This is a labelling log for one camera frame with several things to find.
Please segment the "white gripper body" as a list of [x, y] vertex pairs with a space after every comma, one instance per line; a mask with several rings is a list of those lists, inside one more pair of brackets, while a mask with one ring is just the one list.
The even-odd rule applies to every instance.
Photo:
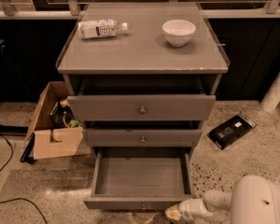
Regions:
[[187, 199], [178, 205], [177, 210], [179, 217], [187, 222], [204, 219], [207, 214], [207, 209], [202, 199]]

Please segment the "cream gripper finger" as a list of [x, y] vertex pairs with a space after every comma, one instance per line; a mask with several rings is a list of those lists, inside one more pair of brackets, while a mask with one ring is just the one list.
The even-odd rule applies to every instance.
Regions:
[[165, 215], [174, 221], [179, 221], [181, 219], [181, 215], [179, 213], [178, 207], [177, 206], [172, 206], [168, 209], [165, 210]]

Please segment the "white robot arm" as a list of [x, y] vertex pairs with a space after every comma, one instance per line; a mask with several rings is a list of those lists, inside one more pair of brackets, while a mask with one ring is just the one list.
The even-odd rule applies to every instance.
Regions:
[[280, 224], [280, 188], [266, 178], [246, 175], [232, 193], [210, 189], [165, 211], [174, 221], [203, 219], [210, 223]]

